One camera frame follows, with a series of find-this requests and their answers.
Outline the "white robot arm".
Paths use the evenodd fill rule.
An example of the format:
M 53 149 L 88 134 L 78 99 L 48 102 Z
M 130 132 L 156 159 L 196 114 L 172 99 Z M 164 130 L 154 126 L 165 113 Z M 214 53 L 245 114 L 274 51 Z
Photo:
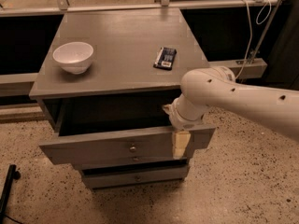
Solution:
M 299 91 L 239 84 L 225 66 L 194 69 L 180 81 L 181 95 L 164 106 L 174 127 L 173 158 L 183 157 L 190 130 L 212 106 L 226 109 L 299 141 Z

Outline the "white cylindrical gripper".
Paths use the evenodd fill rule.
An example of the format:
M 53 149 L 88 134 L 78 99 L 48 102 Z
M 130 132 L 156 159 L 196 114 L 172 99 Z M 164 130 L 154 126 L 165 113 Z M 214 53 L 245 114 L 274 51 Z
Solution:
M 172 153 L 175 160 L 181 159 L 189 144 L 191 134 L 188 130 L 197 129 L 203 124 L 207 105 L 194 105 L 183 94 L 171 105 L 163 105 L 163 111 L 169 116 L 172 126 L 180 132 L 172 132 Z

